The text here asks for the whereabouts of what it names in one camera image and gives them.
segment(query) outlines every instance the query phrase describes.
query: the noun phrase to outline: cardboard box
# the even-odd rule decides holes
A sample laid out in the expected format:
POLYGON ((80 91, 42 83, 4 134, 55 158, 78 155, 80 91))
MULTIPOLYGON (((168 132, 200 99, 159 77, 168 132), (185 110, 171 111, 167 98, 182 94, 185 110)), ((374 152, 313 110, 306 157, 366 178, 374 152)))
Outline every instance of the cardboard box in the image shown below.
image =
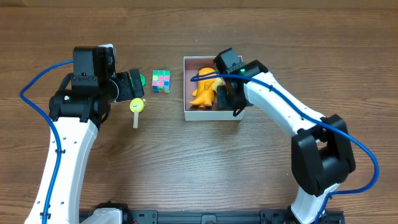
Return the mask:
POLYGON ((183 95, 184 95, 184 115, 186 121, 231 121, 242 120, 246 110, 242 111, 236 117, 233 116, 233 111, 220 111, 218 109, 217 95, 211 109, 202 110, 195 108, 189 102, 194 100, 192 92, 197 88, 196 82, 191 82, 190 79, 194 77, 198 71, 205 67, 214 68, 213 63, 215 56, 206 57, 184 57, 184 74, 183 74, 183 95))

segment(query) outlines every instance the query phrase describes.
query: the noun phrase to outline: black base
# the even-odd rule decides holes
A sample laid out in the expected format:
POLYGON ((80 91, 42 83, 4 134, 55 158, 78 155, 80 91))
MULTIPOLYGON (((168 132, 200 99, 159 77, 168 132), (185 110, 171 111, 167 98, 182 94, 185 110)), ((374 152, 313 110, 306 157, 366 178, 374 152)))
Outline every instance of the black base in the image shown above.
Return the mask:
MULTIPOLYGON (((265 209, 260 212, 158 212, 157 210, 130 210, 138 224, 296 224, 287 220, 288 209, 265 209)), ((92 213, 80 213, 80 222, 92 213)), ((343 212, 326 211, 319 224, 345 224, 343 212)))

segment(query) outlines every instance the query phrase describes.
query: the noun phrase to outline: wood grain surface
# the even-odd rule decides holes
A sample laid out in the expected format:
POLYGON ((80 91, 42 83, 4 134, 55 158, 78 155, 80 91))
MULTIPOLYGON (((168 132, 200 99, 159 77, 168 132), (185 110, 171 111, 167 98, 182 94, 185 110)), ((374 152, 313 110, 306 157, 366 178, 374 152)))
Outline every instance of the wood grain surface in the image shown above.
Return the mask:
POLYGON ((277 7, 301 9, 398 9, 396 0, 0 0, 22 7, 277 7))
MULTIPOLYGON (((379 182, 337 196, 347 223, 398 222, 398 11, 319 9, 0 9, 0 223, 22 223, 39 188, 50 131, 20 98, 36 74, 72 58, 77 45, 113 43, 118 71, 172 72, 172 93, 145 89, 132 129, 129 102, 113 105, 88 159, 81 208, 112 200, 160 211, 286 208, 297 187, 290 140, 259 108, 239 122, 185 122, 183 56, 233 47, 262 61, 288 91, 349 132, 378 157, 379 182)), ((58 68, 27 96, 48 102, 72 66, 58 68)), ((373 165, 354 147, 366 184, 373 165)))

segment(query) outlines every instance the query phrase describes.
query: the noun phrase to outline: yellow rubber duck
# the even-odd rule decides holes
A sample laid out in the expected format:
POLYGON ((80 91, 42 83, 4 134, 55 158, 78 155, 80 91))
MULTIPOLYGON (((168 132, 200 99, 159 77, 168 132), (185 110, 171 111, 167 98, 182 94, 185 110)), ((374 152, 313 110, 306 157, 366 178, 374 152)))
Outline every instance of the yellow rubber duck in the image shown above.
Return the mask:
MULTIPOLYGON (((205 75, 211 72, 215 72, 215 70, 212 68, 203 68, 199 70, 199 75, 205 75)), ((217 86, 219 85, 223 85, 223 80, 220 78, 211 78, 199 81, 198 88, 192 93, 192 96, 195 97, 195 99, 189 103, 197 105, 199 109, 206 109, 206 106, 212 106, 214 102, 214 91, 217 90, 217 86)))

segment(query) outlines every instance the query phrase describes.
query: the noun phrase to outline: wooden stick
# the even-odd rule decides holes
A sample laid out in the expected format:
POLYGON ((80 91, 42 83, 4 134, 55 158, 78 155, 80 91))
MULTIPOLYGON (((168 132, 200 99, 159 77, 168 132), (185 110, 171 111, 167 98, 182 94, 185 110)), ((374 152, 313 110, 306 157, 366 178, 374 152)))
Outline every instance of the wooden stick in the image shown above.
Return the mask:
POLYGON ((135 111, 134 112, 134 119, 133 119, 133 124, 132 124, 132 128, 138 128, 138 115, 139 115, 139 112, 138 111, 135 111))

